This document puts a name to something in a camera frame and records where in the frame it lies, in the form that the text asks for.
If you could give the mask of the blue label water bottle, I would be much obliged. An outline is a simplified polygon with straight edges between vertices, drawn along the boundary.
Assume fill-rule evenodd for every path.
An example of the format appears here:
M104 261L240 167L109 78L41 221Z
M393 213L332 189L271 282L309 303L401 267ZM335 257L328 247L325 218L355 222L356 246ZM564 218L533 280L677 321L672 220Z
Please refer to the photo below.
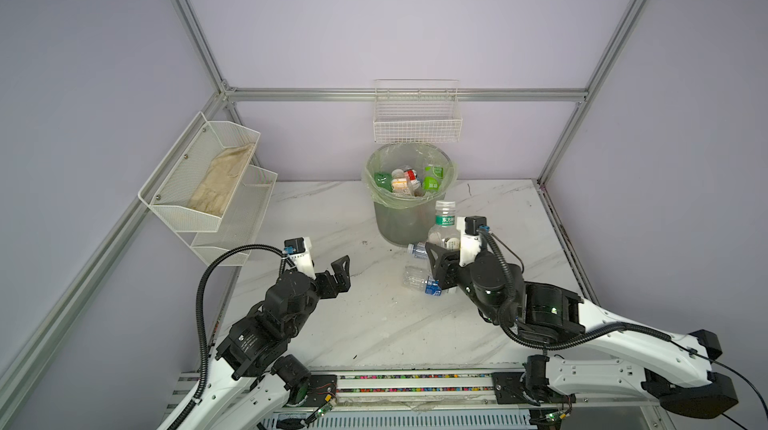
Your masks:
M407 288L421 294L435 297L442 295L442 290L438 283L426 268L406 266L403 274L403 284Z

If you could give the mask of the green soda bottle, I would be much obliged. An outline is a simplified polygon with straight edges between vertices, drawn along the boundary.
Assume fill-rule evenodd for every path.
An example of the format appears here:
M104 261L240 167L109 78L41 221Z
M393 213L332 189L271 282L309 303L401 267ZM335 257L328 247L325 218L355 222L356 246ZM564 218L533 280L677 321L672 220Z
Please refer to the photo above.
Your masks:
M392 192L392 180L393 177L390 173L376 172L373 175L374 183L378 188L381 188L387 192Z

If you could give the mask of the lime green label bottle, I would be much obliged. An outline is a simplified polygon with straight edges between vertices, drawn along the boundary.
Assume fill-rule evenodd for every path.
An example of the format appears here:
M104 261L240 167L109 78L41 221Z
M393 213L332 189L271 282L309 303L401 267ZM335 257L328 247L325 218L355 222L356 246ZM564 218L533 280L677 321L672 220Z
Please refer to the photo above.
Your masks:
M438 192L444 180L445 170L443 166L435 164L424 168L422 187L425 192Z

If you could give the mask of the clear purple label bottle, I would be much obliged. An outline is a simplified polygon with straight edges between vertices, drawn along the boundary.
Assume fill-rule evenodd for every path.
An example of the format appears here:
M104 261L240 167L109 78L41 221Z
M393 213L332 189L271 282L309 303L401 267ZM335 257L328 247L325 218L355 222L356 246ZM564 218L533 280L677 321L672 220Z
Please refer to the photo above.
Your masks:
M417 259L428 259L428 253L424 242L417 242L407 245L408 253Z

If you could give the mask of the red white label bottle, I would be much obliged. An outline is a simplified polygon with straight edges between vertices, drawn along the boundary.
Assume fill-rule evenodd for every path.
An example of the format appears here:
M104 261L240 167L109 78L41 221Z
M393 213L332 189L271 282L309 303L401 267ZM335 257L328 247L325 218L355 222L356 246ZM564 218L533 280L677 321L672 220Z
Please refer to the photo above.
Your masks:
M418 173L411 167L405 167L403 169L404 176L409 182L418 180Z

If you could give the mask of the white cap tea bottle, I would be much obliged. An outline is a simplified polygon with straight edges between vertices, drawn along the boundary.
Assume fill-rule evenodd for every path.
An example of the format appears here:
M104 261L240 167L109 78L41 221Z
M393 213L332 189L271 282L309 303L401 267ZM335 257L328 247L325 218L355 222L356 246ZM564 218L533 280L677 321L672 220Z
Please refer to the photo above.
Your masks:
M415 194L415 183L409 182L405 176L403 169L395 169L391 172L392 180L392 192L401 195Z

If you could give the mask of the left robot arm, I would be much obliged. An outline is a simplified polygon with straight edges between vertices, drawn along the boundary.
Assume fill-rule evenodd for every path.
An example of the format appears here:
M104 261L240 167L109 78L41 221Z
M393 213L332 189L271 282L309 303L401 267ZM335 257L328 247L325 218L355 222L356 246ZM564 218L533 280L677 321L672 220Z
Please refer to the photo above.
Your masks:
M287 271L212 347L202 297L215 268L211 264L206 270L196 295L201 357L197 386L159 425L161 429L254 429L285 405L303 402L311 372L288 353L288 346L321 300L336 298L351 287L347 255L319 274Z

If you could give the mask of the green cap crane label bottle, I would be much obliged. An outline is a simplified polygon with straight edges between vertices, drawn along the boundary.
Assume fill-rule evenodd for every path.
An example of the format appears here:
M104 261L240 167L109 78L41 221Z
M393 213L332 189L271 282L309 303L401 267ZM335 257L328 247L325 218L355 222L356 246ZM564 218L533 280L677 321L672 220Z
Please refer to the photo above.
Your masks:
M428 232L427 242L447 250L459 250L461 234L456 226L456 203L438 200L435 223Z

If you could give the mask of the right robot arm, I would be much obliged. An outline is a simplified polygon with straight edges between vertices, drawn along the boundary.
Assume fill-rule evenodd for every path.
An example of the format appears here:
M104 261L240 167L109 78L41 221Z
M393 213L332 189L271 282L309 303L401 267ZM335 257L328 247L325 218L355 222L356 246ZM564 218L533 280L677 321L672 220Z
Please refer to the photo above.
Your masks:
M481 246L471 261L460 250L426 246L432 278L459 289L480 317L531 350L523 384L536 403L579 393L648 397L670 413L715 419L739 400L732 379L713 370L722 354L716 334L677 334L613 314L570 290L527 282L520 266Z

